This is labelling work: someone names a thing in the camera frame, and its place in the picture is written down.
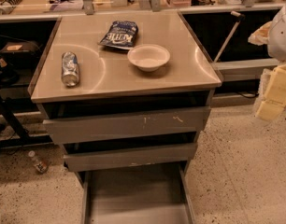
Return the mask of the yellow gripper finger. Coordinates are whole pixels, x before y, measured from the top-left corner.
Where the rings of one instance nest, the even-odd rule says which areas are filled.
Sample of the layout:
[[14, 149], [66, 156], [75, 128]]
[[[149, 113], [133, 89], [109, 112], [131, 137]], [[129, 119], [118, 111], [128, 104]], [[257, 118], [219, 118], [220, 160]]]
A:
[[271, 26], [271, 21], [262, 25], [260, 28], [258, 28], [255, 32], [253, 32], [249, 36], [248, 42], [257, 46], [266, 45], [268, 43], [270, 26]]
[[255, 117], [266, 121], [276, 119], [286, 106], [286, 63], [263, 71], [258, 92]]

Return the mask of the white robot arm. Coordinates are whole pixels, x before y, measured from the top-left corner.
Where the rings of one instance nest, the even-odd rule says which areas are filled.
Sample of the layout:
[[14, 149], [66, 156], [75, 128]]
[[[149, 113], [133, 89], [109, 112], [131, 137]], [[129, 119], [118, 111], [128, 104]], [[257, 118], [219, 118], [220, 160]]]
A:
[[255, 104], [255, 117], [271, 121], [286, 106], [286, 4], [274, 19], [265, 23], [248, 38], [253, 45], [267, 45], [268, 55], [279, 61], [272, 71], [261, 75], [259, 97]]

